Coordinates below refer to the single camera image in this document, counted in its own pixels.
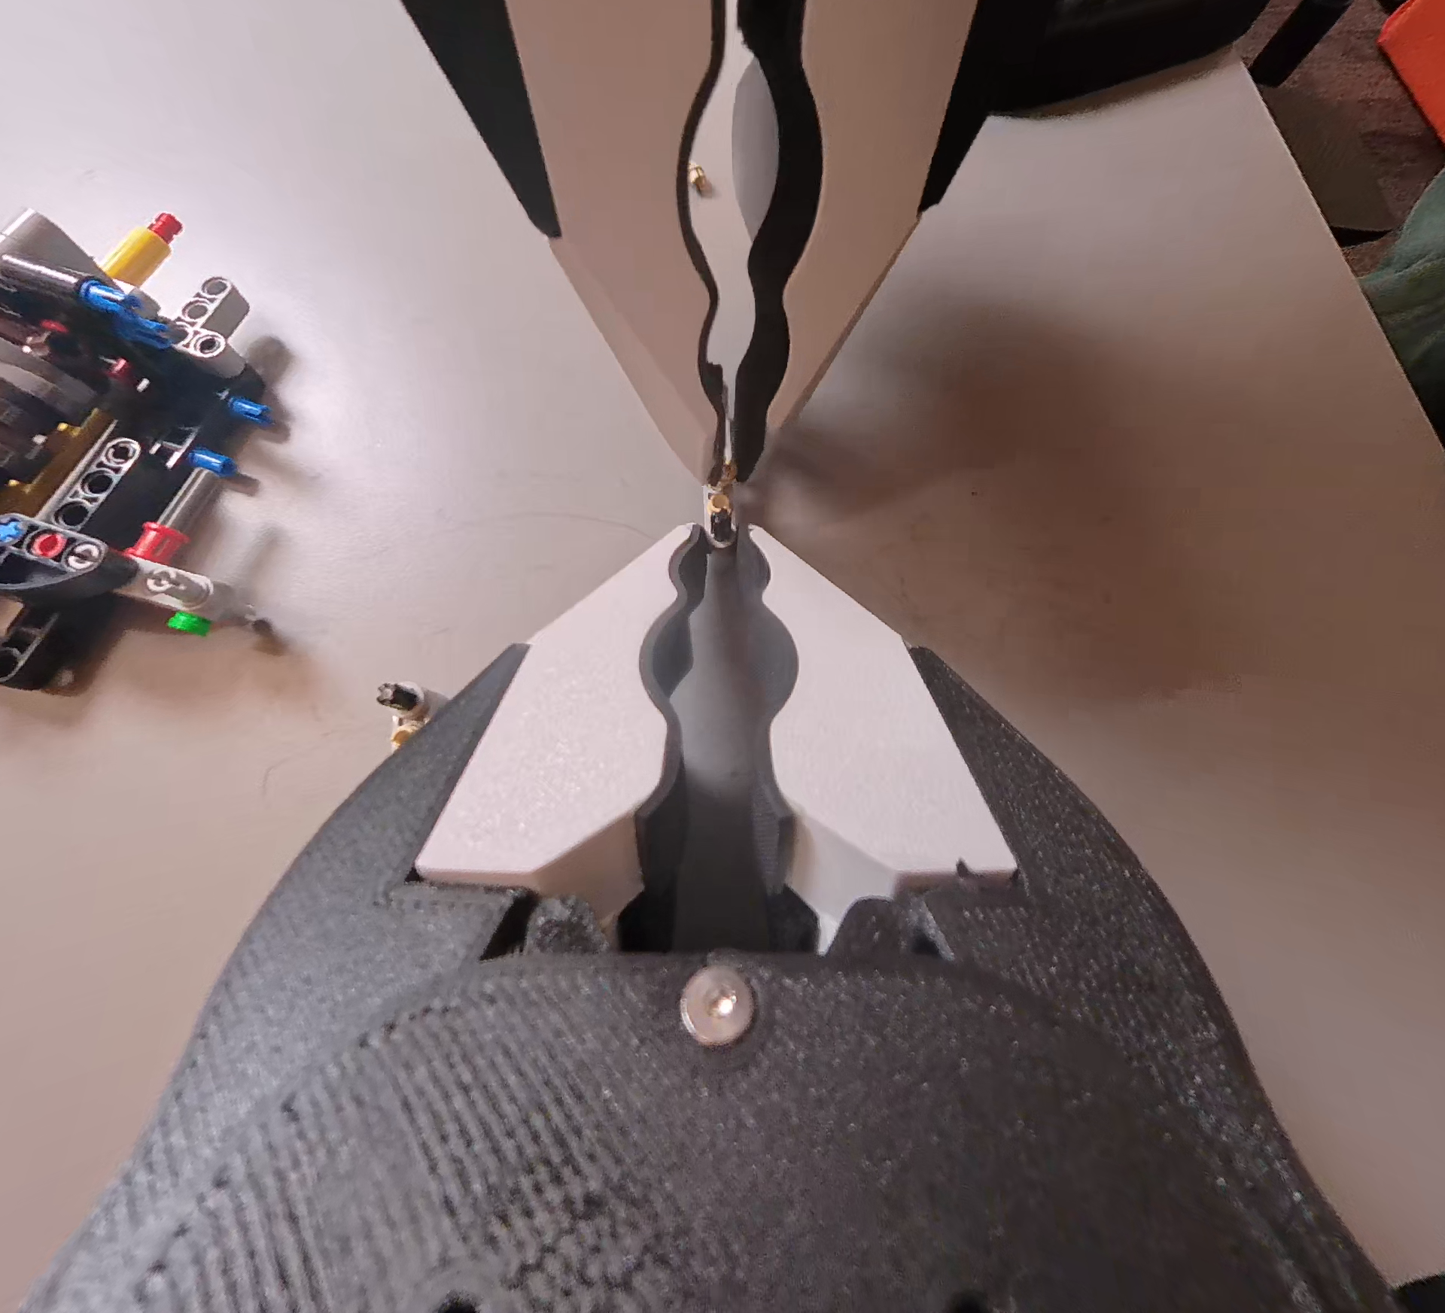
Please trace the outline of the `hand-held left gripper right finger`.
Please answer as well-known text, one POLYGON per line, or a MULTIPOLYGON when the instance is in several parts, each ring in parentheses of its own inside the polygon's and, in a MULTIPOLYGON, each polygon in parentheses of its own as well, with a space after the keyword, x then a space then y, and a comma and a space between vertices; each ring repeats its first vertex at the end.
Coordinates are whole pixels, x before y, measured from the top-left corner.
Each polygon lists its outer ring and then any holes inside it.
POLYGON ((830 944, 860 902, 1017 875, 908 645, 768 528, 739 543, 782 889, 830 944))

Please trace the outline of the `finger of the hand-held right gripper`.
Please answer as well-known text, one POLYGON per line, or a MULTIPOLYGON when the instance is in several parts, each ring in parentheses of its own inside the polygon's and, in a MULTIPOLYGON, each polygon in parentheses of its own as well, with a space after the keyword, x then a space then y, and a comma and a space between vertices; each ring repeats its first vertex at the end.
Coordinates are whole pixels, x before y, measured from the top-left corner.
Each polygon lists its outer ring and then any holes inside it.
POLYGON ((739 472, 816 390, 922 216, 978 0, 739 0, 775 126, 732 380, 739 472))
POLYGON ((556 214, 549 250, 639 406, 709 483, 723 386, 716 285, 691 222, 691 147, 723 0, 505 0, 556 214))

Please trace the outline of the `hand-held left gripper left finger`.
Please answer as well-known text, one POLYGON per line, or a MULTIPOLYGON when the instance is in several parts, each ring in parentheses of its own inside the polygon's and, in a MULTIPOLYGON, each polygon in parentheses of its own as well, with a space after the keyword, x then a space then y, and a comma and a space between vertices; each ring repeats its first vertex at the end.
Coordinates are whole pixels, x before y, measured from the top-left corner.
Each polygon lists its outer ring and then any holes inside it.
POLYGON ((413 869, 579 897, 611 927, 644 891, 639 821, 674 788, 674 689, 709 541, 677 526, 528 638, 413 869))

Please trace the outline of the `lego car chassis assembly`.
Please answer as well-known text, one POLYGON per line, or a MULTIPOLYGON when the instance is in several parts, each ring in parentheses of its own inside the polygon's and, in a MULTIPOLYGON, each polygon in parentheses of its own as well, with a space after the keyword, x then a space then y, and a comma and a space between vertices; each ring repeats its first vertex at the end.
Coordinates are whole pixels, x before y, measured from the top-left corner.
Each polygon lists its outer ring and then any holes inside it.
POLYGON ((189 566, 193 526, 272 424, 240 354, 250 304, 206 274, 177 313, 147 294, 181 222, 158 214, 91 257, 23 208, 0 231, 0 682, 62 689, 124 599, 179 635, 259 622, 189 566))

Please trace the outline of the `orange bag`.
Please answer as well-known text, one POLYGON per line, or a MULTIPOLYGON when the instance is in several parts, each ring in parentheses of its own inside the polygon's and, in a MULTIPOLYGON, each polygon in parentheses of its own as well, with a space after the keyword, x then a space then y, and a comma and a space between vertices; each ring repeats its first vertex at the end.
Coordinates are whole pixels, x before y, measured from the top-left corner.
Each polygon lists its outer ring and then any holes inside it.
POLYGON ((1405 0, 1377 40, 1420 118, 1445 138, 1445 0, 1405 0))

